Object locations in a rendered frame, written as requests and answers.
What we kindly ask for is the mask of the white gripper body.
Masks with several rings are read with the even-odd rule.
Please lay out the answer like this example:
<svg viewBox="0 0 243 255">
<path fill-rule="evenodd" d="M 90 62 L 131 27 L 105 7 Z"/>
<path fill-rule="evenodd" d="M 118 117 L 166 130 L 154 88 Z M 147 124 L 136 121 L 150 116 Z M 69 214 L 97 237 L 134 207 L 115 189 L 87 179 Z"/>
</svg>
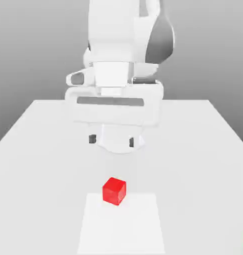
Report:
<svg viewBox="0 0 243 255">
<path fill-rule="evenodd" d="M 160 119 L 164 88 L 155 84 L 129 84 L 123 88 L 71 87 L 65 101 L 75 122 L 156 126 Z"/>
</svg>

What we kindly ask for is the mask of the small red cube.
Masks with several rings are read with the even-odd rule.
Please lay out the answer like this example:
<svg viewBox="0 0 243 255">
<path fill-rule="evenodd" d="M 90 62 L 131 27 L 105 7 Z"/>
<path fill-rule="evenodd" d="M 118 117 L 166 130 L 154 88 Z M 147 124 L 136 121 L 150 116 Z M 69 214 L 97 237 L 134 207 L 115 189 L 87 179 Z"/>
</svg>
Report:
<svg viewBox="0 0 243 255">
<path fill-rule="evenodd" d="M 105 202 L 120 205 L 126 196 L 126 181 L 110 177 L 102 187 L 102 197 Z"/>
</svg>

